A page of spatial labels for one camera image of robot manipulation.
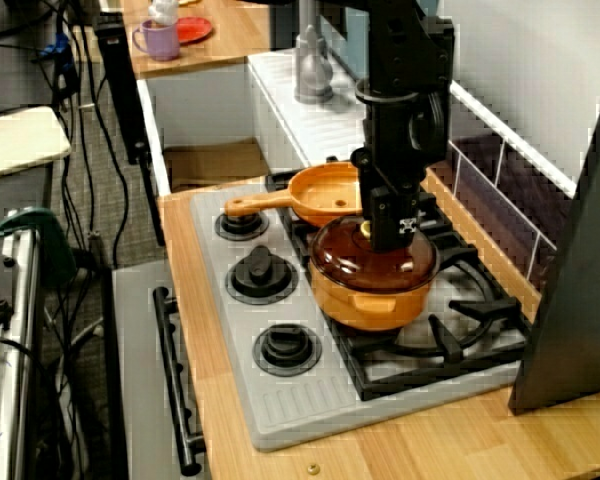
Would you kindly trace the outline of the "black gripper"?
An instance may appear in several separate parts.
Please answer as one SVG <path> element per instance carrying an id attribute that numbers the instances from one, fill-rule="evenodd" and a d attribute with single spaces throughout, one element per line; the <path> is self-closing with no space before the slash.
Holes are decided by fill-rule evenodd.
<path id="1" fill-rule="evenodd" d="M 352 162 L 361 194 L 371 194 L 371 246 L 406 248 L 419 226 L 415 190 L 426 168 L 446 156 L 449 97 L 439 92 L 399 97 L 358 93 L 357 99 L 366 107 L 364 144 Z"/>

